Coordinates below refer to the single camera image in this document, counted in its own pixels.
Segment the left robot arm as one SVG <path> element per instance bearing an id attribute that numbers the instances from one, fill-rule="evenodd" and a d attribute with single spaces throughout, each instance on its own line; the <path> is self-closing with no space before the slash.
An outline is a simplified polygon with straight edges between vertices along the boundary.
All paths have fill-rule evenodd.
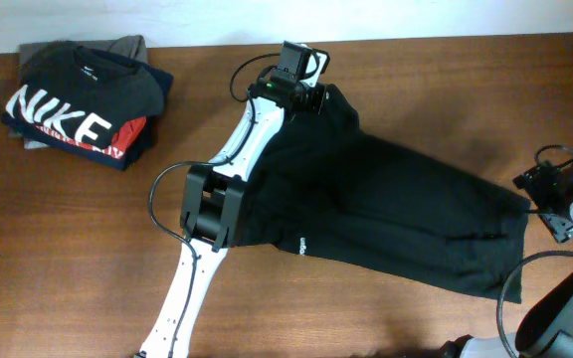
<path id="1" fill-rule="evenodd" d="M 251 173 L 270 140 L 289 116 L 321 109 L 325 86 L 319 77 L 330 62 L 326 51 L 285 42 L 277 63 L 251 83 L 241 102 L 245 111 L 220 151 L 209 161 L 185 161 L 181 208 L 182 244 L 174 277 L 158 317 L 137 354 L 144 358 L 182 358 L 211 281 L 238 245 L 241 208 Z"/>

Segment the black t-shirt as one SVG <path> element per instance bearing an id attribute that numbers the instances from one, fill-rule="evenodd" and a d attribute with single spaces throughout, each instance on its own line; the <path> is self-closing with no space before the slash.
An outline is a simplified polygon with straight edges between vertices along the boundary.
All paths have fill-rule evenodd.
<path id="1" fill-rule="evenodd" d="M 270 140 L 241 208 L 244 246 L 272 245 L 449 291 L 520 302 L 529 201 L 361 129 L 328 85 Z"/>

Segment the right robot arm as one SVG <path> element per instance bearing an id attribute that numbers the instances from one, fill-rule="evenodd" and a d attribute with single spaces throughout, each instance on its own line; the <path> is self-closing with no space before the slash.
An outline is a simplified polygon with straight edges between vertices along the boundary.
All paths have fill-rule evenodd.
<path id="1" fill-rule="evenodd" d="M 535 215 L 557 242 L 573 239 L 573 152 L 560 164 L 536 160 L 513 183 L 533 200 Z M 509 275 L 516 277 L 526 265 L 553 257 L 573 259 L 573 251 L 531 255 L 522 259 Z M 513 334 L 504 331 L 503 302 L 502 297 L 496 301 L 497 337 L 462 336 L 446 342 L 438 349 L 438 356 L 573 358 L 573 271 L 532 306 Z"/>

